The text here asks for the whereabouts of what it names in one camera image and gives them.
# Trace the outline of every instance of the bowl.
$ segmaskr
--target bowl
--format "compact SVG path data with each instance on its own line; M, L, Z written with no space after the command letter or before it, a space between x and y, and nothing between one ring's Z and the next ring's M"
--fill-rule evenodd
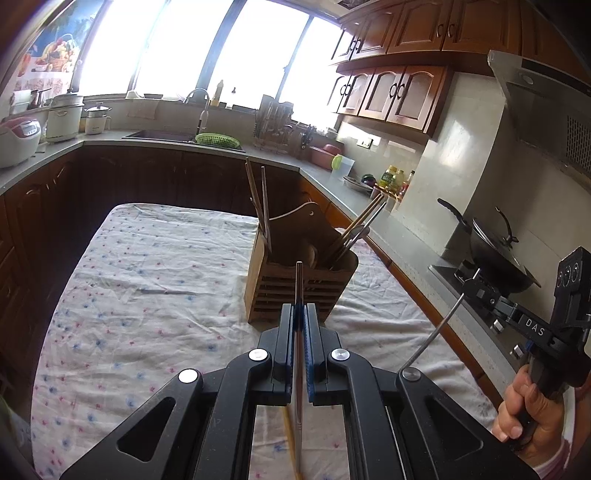
M350 189L355 190L356 192L364 193L366 195L371 194L372 187L368 187L366 184L358 182L353 177L343 177L343 180L345 181L345 185L347 185Z
M334 154L327 152L326 150L322 150L321 148L309 147L309 149L310 161L314 165L318 165L325 170L332 171L332 160L335 157Z

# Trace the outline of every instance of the frying pan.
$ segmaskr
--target frying pan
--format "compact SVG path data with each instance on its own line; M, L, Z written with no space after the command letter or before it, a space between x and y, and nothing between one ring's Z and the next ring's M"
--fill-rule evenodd
M470 251L474 263L481 268L482 276L498 288L501 294L507 296L510 293L522 292L532 283L541 287L530 271L511 253L511 244L519 240L513 236L509 221L503 212L496 208L505 220L508 231L507 236L500 239L483 229L475 218L472 219L472 224L469 224L451 203L443 199L437 201L454 214L462 229L470 235Z

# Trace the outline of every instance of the finger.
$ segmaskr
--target finger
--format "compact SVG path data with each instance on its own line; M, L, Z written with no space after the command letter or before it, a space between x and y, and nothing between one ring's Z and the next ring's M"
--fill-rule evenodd
M525 409L543 430L562 429L564 406L547 399L536 384L530 385L526 392Z
M505 390L505 407L510 415L517 415L525 404L525 400L522 395L517 393L513 388L513 385L509 385Z
M498 419L495 419L495 422L492 425L491 433L501 442L506 442L509 438L509 436L501 430L501 427L499 427Z
M528 373L529 368L529 365L524 365L523 367L521 367L517 372L517 375L513 379L513 382L511 383L513 389L522 397L525 397L527 389L532 384L530 374Z
M507 412L505 402L503 402L499 407L499 414L496 418L499 422L499 428L507 436L512 439L520 437L521 433L523 432L523 427L521 426L521 423L519 423L519 420Z

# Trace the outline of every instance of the screw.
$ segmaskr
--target screw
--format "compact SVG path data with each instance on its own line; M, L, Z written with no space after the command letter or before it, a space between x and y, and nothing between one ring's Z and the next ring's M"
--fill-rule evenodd
M265 358L267 358L267 355L269 354L264 348L255 348L254 350L248 352L248 358L254 360L255 362L260 362L261 360L264 360Z
M351 354L345 350L344 348L335 348L331 353L330 356L339 362L347 360Z
M416 382L421 378L421 371L418 368L406 367L402 370L402 376L409 382Z
M178 374L178 379L183 383L193 383L198 377L197 370L192 368L187 368Z

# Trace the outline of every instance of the stove knob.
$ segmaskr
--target stove knob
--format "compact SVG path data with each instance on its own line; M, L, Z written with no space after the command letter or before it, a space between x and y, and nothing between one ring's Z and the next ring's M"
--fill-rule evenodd
M517 344L513 347L513 350L509 352L509 354L515 357L517 360L521 360L525 355L525 352L520 344Z
M503 324L499 322L499 320L495 320L492 322L491 330L495 333L501 333L503 330L505 330L505 327L503 327Z

